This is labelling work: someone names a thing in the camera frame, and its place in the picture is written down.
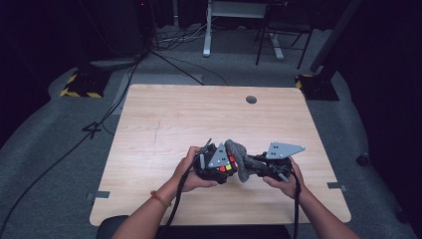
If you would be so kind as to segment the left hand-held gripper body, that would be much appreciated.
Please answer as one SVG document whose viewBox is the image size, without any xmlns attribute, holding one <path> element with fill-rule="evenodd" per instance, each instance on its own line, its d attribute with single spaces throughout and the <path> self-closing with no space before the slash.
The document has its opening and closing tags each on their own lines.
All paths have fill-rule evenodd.
<svg viewBox="0 0 422 239">
<path fill-rule="evenodd" d="M 200 149 L 200 152 L 196 154 L 194 171 L 201 179 L 216 181 L 216 172 L 219 170 L 217 159 L 223 151 L 228 151 L 224 143 L 216 145 L 208 140 Z"/>
</svg>

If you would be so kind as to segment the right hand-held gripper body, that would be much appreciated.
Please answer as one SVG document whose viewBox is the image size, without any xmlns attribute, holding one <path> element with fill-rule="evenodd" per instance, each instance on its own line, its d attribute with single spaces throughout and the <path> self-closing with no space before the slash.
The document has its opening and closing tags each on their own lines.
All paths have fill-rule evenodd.
<svg viewBox="0 0 422 239">
<path fill-rule="evenodd" d="M 304 151 L 303 145 L 271 142 L 265 155 L 265 163 L 270 168 L 270 176 L 276 180 L 289 182 L 293 166 L 290 157 Z"/>
</svg>

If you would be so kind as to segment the multicoloured puzzle cube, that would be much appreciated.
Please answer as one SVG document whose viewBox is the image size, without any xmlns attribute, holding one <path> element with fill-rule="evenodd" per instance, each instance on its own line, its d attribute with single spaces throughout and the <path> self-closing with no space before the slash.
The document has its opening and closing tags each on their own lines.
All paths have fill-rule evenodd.
<svg viewBox="0 0 422 239">
<path fill-rule="evenodd" d="M 218 169 L 222 172 L 234 173 L 237 171 L 237 163 L 235 157 L 230 151 L 221 152 L 217 159 Z"/>
</svg>

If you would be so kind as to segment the grey cloth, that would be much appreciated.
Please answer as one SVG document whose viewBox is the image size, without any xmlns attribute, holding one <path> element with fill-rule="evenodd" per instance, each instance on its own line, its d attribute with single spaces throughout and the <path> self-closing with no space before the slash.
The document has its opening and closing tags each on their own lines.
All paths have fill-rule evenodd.
<svg viewBox="0 0 422 239">
<path fill-rule="evenodd" d="M 252 171 L 248 169 L 249 166 L 265 165 L 250 156 L 247 153 L 247 149 L 244 145 L 237 143 L 232 139 L 227 139 L 225 141 L 225 147 L 235 157 L 236 163 L 238 165 L 238 177 L 242 183 L 245 183 L 249 179 L 249 176 L 253 174 Z"/>
</svg>

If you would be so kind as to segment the person's left hand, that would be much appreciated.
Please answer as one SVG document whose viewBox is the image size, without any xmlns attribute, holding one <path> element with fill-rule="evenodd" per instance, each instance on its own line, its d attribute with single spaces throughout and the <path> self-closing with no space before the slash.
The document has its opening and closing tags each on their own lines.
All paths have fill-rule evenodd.
<svg viewBox="0 0 422 239">
<path fill-rule="evenodd" d="M 198 146 L 190 146 L 187 154 L 176 166 L 173 175 L 168 182 L 182 192 L 188 192 L 196 188 L 210 188 L 217 185 L 216 181 L 201 179 L 195 172 L 191 172 L 189 166 L 192 164 L 195 155 L 200 151 Z"/>
</svg>

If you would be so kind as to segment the person's right hand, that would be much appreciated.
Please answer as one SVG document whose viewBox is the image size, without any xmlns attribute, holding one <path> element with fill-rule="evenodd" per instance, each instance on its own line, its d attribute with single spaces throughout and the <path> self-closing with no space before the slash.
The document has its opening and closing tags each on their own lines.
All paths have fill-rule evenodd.
<svg viewBox="0 0 422 239">
<path fill-rule="evenodd" d="M 296 198 L 296 182 L 298 182 L 301 185 L 300 197 L 304 197 L 309 191 L 305 186 L 302 172 L 292 157 L 291 162 L 294 172 L 291 174 L 289 182 L 277 181 L 268 176 L 264 177 L 263 180 L 271 187 L 280 189 L 285 195 L 292 199 Z"/>
</svg>

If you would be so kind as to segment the person's dark clothing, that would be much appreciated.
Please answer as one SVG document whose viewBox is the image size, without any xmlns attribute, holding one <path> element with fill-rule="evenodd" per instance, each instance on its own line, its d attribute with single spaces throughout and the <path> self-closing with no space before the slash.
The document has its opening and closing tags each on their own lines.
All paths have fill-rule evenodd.
<svg viewBox="0 0 422 239">
<path fill-rule="evenodd" d="M 160 226 L 155 239 L 292 239 L 282 225 Z"/>
</svg>

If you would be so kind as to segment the grey tape strip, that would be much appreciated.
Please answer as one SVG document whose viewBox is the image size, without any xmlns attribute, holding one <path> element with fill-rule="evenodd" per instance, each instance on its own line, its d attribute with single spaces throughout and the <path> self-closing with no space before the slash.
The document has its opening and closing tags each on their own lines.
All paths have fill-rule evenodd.
<svg viewBox="0 0 422 239">
<path fill-rule="evenodd" d="M 86 201 L 95 201 L 96 199 L 108 199 L 110 195 L 109 191 L 96 191 L 89 192 L 86 196 Z"/>
<path fill-rule="evenodd" d="M 339 182 L 328 182 L 327 187 L 329 189 L 340 189 L 342 192 L 348 191 L 347 186 Z"/>
</svg>

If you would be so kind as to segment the black yellow striped stand base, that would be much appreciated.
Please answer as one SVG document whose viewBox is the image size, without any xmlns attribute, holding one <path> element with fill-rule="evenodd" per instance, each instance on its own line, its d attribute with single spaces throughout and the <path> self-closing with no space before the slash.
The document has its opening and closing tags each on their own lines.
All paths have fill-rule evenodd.
<svg viewBox="0 0 422 239">
<path fill-rule="evenodd" d="M 111 72 L 94 70 L 86 73 L 75 70 L 62 89 L 61 97 L 94 98 L 105 95 Z"/>
<path fill-rule="evenodd" d="M 303 93 L 307 101 L 339 101 L 331 81 L 326 81 L 319 75 L 297 75 L 295 86 Z"/>
</svg>

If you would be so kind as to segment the black metal chair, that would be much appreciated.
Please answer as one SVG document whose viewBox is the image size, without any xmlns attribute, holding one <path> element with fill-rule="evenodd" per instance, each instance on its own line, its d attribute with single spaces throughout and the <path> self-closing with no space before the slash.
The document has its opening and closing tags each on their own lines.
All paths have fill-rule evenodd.
<svg viewBox="0 0 422 239">
<path fill-rule="evenodd" d="M 302 65 L 314 31 L 313 15 L 309 0 L 270 0 L 266 5 L 264 18 L 255 40 L 259 41 L 256 65 L 259 64 L 264 37 L 269 35 L 297 36 L 291 50 L 301 51 L 297 69 Z"/>
</svg>

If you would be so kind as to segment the black slanted pole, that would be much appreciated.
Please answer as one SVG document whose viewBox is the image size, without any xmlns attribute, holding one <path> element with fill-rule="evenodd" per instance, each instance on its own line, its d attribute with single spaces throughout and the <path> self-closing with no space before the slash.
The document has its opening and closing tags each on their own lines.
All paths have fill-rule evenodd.
<svg viewBox="0 0 422 239">
<path fill-rule="evenodd" d="M 310 71 L 315 73 L 320 66 L 324 64 L 327 60 L 330 51 L 333 49 L 335 43 L 339 39 L 341 33 L 348 25 L 350 19 L 353 17 L 354 13 L 358 9 L 362 0 L 335 0 L 336 2 L 347 2 L 347 5 L 340 12 L 341 15 L 338 17 L 335 25 L 331 29 L 330 35 L 322 45 L 318 54 L 316 55 L 313 63 L 310 66 Z"/>
</svg>

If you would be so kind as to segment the dark cabinet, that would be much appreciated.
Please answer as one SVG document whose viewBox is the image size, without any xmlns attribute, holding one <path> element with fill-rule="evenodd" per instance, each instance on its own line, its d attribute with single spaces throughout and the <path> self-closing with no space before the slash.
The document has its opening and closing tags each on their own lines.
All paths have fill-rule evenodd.
<svg viewBox="0 0 422 239">
<path fill-rule="evenodd" d="M 120 57 L 143 57 L 152 36 L 149 0 L 94 0 L 105 39 Z"/>
</svg>

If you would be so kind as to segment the white desk frame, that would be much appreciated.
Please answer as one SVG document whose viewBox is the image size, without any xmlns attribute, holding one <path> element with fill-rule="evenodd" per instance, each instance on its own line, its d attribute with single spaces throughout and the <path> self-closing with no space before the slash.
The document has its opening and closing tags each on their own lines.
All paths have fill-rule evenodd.
<svg viewBox="0 0 422 239">
<path fill-rule="evenodd" d="M 247 2 L 246 0 L 207 0 L 206 33 L 202 55 L 211 55 L 212 21 L 214 17 L 234 17 L 247 19 L 263 19 L 265 3 Z"/>
</svg>

